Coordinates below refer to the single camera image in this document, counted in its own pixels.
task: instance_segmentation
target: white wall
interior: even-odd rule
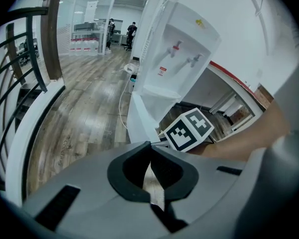
[[[162,4],[162,0],[148,0],[144,8],[141,23],[138,24],[138,30],[133,43],[132,57],[141,58],[143,46],[150,32],[153,19],[157,14],[158,8]]]
[[[142,10],[138,9],[114,6],[110,18],[122,20],[121,33],[126,34],[128,27],[132,25],[133,21],[136,22],[136,26],[139,27],[142,12]]]
[[[263,38],[266,43],[267,55],[272,54],[280,36],[279,17],[274,0],[251,0],[255,7],[255,17],[264,20]]]
[[[260,83],[272,95],[286,82],[299,64],[299,48],[292,40],[281,36],[271,56],[263,61]]]
[[[211,108],[230,90],[228,84],[206,68],[182,101]],[[228,105],[220,110],[225,111],[227,107]]]
[[[266,55],[265,42],[251,0],[179,0],[198,12],[220,34],[212,60],[256,89],[257,71]]]

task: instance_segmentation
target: wooden floor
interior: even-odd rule
[[[120,71],[130,52],[113,47],[99,57],[60,57],[66,85],[36,137],[27,174],[27,195],[75,160],[129,143],[119,117],[119,98],[128,79]],[[126,121],[131,95],[121,102]]]

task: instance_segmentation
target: person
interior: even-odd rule
[[[128,45],[128,49],[131,50],[132,49],[132,41],[133,38],[135,36],[135,32],[137,30],[137,27],[135,26],[135,22],[133,22],[132,25],[130,25],[128,27],[128,39],[127,39],[127,45]]]
[[[128,27],[128,33],[129,33],[128,36],[129,36],[129,37],[133,37],[132,34],[133,34],[134,31],[136,31],[136,29],[137,29],[137,27],[135,26],[135,24],[136,24],[136,23],[133,22],[132,25],[130,25],[130,26]]]
[[[111,37],[113,36],[113,33],[114,33],[114,29],[115,29],[115,23],[114,23],[114,19],[110,19],[110,24],[109,24],[111,27],[112,27],[112,30],[111,30]]]
[[[270,147],[280,137],[299,132],[299,65],[275,94],[269,108],[245,130],[214,144],[204,143],[191,154],[247,161],[259,148]]]
[[[108,29],[108,31],[110,31],[110,39],[106,43],[106,47],[108,47],[109,49],[111,47],[111,41],[112,41],[112,37],[113,37],[113,34],[114,34],[114,29],[115,29],[114,19],[111,18],[110,21],[109,21],[109,29]]]
[[[28,38],[27,37],[25,38],[25,42],[23,43],[23,48],[24,48],[23,52],[28,51]]]

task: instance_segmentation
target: glass partition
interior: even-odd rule
[[[144,36],[144,31],[147,29],[145,24],[143,29],[139,28],[142,22],[143,10],[148,0],[115,0],[111,11],[111,18],[114,19],[115,31],[112,37],[112,44],[124,46],[133,46],[137,41],[138,32]],[[135,22],[136,28],[129,28]],[[136,29],[135,38],[129,36],[129,32]]]
[[[112,0],[76,0],[73,14],[71,39],[96,39],[99,53],[104,53],[111,35],[107,17]]]
[[[56,29],[59,54],[67,54],[69,52],[74,1],[60,0]]]

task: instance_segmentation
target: black metal railing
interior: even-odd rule
[[[17,40],[18,38],[21,37],[26,37],[26,42],[27,42],[27,51],[24,51],[22,54],[20,54],[19,56],[16,56],[14,59],[12,59],[10,62],[8,62],[7,64],[5,64],[4,66],[0,67],[0,75],[8,70],[8,68],[10,66],[12,66],[15,63],[19,63],[19,60],[21,58],[24,57],[30,57],[30,61],[31,61],[31,65],[32,68],[29,69],[27,72],[25,72],[24,74],[21,73],[20,77],[17,77],[16,81],[8,87],[8,89],[6,90],[6,92],[0,96],[0,106],[2,105],[3,102],[6,102],[6,99],[9,95],[9,93],[11,93],[11,91],[19,84],[22,84],[25,82],[25,78],[27,75],[29,75],[31,72],[34,73],[36,80],[38,81],[38,83],[23,97],[23,99],[19,102],[19,104],[17,105],[17,107],[15,108],[14,112],[12,113],[10,119],[8,120],[7,125],[3,128],[3,133],[0,139],[0,163],[2,163],[2,167],[4,167],[2,158],[1,158],[1,151],[2,148],[4,146],[5,143],[5,138],[7,136],[7,133],[9,131],[10,126],[12,125],[12,122],[14,121],[17,113],[20,111],[22,105],[24,104],[25,100],[27,99],[27,97],[39,86],[41,88],[41,90],[43,92],[47,92],[47,88],[46,85],[43,81],[43,78],[41,76],[40,70],[39,70],[39,66],[36,60],[36,55],[35,55],[35,48],[33,45],[33,34],[32,34],[32,20],[34,16],[39,16],[39,15],[47,15],[48,14],[48,8],[47,7],[31,7],[31,8],[22,8],[22,9],[17,9],[17,10],[13,10],[7,13],[6,18],[5,18],[5,22],[1,22],[1,24],[5,24],[7,22],[10,22],[12,20],[16,20],[19,18],[26,18],[26,26],[25,26],[25,33],[22,34],[18,34],[16,36],[12,36],[10,38],[7,38],[7,40],[5,40],[4,42],[0,43],[0,48],[2,47],[7,47],[9,46],[9,44],[11,42],[14,42],[15,40]],[[13,23],[9,24],[7,26],[7,29],[11,29],[13,30]],[[2,185],[2,182],[4,181],[4,179],[2,178],[2,176],[0,176],[0,185]]]

